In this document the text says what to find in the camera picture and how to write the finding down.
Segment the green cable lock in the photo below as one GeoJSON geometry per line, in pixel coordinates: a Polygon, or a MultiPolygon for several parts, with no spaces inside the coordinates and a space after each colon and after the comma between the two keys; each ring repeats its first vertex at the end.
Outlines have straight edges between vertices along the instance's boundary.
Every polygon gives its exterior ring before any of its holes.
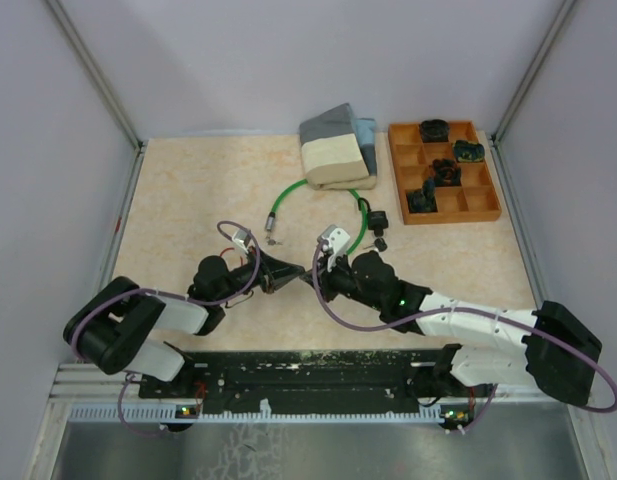
{"type": "MultiPolygon", "coordinates": [[[[290,184],[288,187],[286,187],[274,200],[269,213],[266,217],[266,221],[265,221],[265,225],[264,225],[264,231],[266,236],[267,235],[271,235],[273,236],[273,232],[275,229],[275,224],[276,224],[276,219],[277,219],[277,213],[278,210],[282,204],[282,202],[291,194],[293,193],[295,190],[306,186],[308,184],[308,181],[306,179],[302,179],[302,180],[298,180],[292,184],[290,184]]],[[[358,203],[357,200],[359,198],[361,198],[360,194],[355,190],[355,189],[347,189],[347,192],[354,198],[356,205],[357,205],[357,211],[360,214],[360,226],[359,226],[359,230],[358,233],[356,235],[356,237],[354,238],[353,242],[350,244],[350,246],[347,249],[347,254],[351,255],[361,244],[362,240],[364,239],[364,236],[368,230],[368,228],[366,227],[365,224],[365,220],[363,217],[363,213],[359,210],[358,208],[358,203]]]]}

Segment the black-headed key bunch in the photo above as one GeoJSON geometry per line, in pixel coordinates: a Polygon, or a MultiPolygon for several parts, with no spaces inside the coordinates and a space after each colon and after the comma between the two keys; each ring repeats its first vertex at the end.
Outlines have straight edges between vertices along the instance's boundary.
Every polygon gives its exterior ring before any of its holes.
{"type": "Polygon", "coordinates": [[[373,250],[378,253],[383,253],[388,249],[388,245],[385,239],[385,233],[383,231],[373,233],[373,241],[371,244],[364,246],[364,250],[373,250]]]}

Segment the black Kaijing padlock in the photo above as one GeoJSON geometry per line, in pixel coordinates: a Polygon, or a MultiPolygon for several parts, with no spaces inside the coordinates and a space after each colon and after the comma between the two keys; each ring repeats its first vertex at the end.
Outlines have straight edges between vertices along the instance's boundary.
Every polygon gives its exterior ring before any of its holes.
{"type": "Polygon", "coordinates": [[[359,210],[363,213],[366,227],[376,237],[382,237],[385,230],[389,227],[386,212],[383,210],[373,210],[369,201],[364,197],[359,198],[357,203],[359,210]]]}

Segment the red cable seal lock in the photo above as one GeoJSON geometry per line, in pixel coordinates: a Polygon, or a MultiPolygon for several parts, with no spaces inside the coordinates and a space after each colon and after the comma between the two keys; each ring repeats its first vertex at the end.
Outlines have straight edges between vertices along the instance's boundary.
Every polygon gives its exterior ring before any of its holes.
{"type": "Polygon", "coordinates": [[[245,245],[235,244],[233,246],[224,248],[220,252],[219,256],[223,257],[225,254],[227,254],[229,252],[234,252],[234,253],[238,254],[239,257],[241,258],[241,260],[244,261],[244,262],[248,262],[249,261],[249,254],[250,254],[250,252],[249,252],[249,248],[247,246],[245,246],[245,245]]]}

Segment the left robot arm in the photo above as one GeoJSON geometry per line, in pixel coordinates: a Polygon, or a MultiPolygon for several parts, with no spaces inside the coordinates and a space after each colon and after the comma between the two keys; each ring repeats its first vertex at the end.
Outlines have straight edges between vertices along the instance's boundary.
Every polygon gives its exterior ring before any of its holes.
{"type": "Polygon", "coordinates": [[[63,339],[76,356],[107,375],[146,374],[172,395],[185,396],[195,387],[195,371],[175,348],[150,341],[149,334],[173,330],[207,336],[234,298],[254,288],[274,293],[305,272],[262,251],[252,250],[242,260],[231,270],[219,255],[202,259],[185,296],[142,288],[119,276],[68,321],[63,339]]]}

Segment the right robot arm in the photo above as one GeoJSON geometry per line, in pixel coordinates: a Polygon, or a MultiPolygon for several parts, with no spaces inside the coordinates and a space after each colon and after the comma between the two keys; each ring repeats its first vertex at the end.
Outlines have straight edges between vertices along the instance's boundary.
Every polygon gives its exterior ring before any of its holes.
{"type": "Polygon", "coordinates": [[[375,251],[354,259],[323,255],[302,279],[324,309],[342,296],[376,311],[376,331],[450,340],[434,372],[446,395],[504,384],[536,387],[579,408],[589,403],[602,343],[560,303],[506,310],[460,301],[400,279],[375,251]]]}

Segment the folded grey beige cloth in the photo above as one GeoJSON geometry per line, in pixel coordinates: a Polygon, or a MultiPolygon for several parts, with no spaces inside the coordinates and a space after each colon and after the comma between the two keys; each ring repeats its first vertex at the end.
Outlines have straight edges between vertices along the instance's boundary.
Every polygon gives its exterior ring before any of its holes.
{"type": "Polygon", "coordinates": [[[376,121],[340,104],[299,125],[302,168],[315,190],[370,190],[377,184],[376,121]]]}

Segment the dark rolled item lower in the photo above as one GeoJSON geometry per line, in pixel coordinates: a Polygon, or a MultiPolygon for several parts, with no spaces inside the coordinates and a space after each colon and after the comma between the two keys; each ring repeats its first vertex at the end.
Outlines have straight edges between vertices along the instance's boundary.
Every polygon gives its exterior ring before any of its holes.
{"type": "Polygon", "coordinates": [[[437,211],[435,199],[435,182],[432,178],[426,179],[419,189],[410,191],[406,195],[410,213],[434,213],[437,211]]]}

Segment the dark rolled item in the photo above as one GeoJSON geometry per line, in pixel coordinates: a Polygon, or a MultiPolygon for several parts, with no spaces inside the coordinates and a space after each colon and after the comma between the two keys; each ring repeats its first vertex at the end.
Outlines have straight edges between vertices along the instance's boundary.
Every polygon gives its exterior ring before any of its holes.
{"type": "Polygon", "coordinates": [[[419,124],[419,133],[423,143],[448,142],[450,126],[442,119],[425,120],[419,124]]]}
{"type": "Polygon", "coordinates": [[[435,199],[435,182],[432,178],[426,179],[419,189],[410,191],[406,195],[410,213],[434,213],[437,211],[435,199]]]}
{"type": "Polygon", "coordinates": [[[454,187],[461,185],[461,168],[455,160],[435,159],[432,162],[433,180],[436,187],[454,187]]]}
{"type": "Polygon", "coordinates": [[[479,142],[457,140],[452,144],[455,160],[460,163],[479,163],[485,160],[485,147],[479,142]]]}

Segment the wooden compartment tray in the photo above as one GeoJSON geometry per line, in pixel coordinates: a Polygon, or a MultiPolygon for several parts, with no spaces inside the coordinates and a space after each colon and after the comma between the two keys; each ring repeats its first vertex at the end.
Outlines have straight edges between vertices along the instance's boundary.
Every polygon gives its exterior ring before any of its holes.
{"type": "Polygon", "coordinates": [[[469,120],[393,123],[388,141],[406,225],[497,220],[502,208],[486,143],[469,120]]]}

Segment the dark rolled item middle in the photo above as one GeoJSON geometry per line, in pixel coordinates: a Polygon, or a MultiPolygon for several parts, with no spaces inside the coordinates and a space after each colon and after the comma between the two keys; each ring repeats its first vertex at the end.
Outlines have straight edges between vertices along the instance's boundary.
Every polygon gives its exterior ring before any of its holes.
{"type": "Polygon", "coordinates": [[[432,162],[433,180],[436,187],[454,187],[461,185],[461,168],[455,160],[435,159],[432,162]]]}

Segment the dark rolled item top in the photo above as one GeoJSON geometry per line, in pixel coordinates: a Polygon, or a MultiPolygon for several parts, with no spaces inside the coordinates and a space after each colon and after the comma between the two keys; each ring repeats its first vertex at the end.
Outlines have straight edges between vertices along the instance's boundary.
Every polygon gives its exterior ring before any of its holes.
{"type": "Polygon", "coordinates": [[[419,124],[419,133],[423,143],[448,142],[450,126],[442,119],[425,120],[419,124]]]}

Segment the dark rolled item right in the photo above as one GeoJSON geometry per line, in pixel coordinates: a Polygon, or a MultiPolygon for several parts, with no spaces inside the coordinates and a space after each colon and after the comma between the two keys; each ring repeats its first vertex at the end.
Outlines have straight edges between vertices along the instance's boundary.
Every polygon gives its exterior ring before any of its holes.
{"type": "Polygon", "coordinates": [[[452,144],[455,160],[460,163],[479,163],[485,160],[485,147],[479,142],[457,140],[452,144]]]}

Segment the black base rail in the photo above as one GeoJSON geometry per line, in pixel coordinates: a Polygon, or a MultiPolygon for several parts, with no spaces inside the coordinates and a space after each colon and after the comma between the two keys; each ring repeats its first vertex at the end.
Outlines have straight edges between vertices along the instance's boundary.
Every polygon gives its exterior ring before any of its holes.
{"type": "Polygon", "coordinates": [[[467,387],[450,373],[450,351],[314,350],[188,352],[170,382],[140,381],[142,399],[192,399],[206,414],[416,413],[437,398],[487,397],[492,387],[467,387]]]}

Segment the aluminium frame post right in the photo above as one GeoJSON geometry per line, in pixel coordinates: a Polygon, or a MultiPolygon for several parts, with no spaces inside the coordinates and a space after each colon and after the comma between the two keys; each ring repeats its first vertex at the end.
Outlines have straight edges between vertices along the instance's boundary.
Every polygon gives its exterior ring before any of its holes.
{"type": "Polygon", "coordinates": [[[580,1],[578,0],[564,0],[560,3],[559,9],[534,53],[528,68],[522,76],[497,128],[490,136],[493,144],[501,143],[510,130],[513,121],[542,72],[553,49],[571,23],[579,4],[580,1]]]}

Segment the aluminium frame post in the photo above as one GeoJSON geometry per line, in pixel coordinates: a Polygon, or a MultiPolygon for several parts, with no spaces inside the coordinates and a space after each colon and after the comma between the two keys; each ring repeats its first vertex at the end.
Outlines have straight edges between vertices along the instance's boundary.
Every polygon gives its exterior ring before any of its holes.
{"type": "Polygon", "coordinates": [[[579,4],[580,1],[578,0],[564,0],[560,3],[559,9],[534,53],[528,68],[522,76],[497,128],[490,136],[493,144],[501,143],[510,130],[513,121],[542,72],[553,49],[571,23],[579,4]]]}
{"type": "Polygon", "coordinates": [[[102,68],[76,28],[65,6],[58,0],[43,0],[42,4],[65,38],[110,117],[122,131],[132,148],[139,150],[143,144],[142,140],[139,138],[121,100],[104,75],[102,68]]]}

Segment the aluminium frame post left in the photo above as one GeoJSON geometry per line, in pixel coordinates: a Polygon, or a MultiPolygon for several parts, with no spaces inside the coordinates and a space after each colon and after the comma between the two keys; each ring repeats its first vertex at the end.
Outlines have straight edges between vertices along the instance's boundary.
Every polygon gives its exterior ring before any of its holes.
{"type": "Polygon", "coordinates": [[[65,6],[58,0],[43,0],[42,4],[65,38],[110,117],[122,131],[132,148],[139,150],[143,144],[142,140],[139,138],[121,100],[104,75],[102,68],[76,28],[65,6]]]}

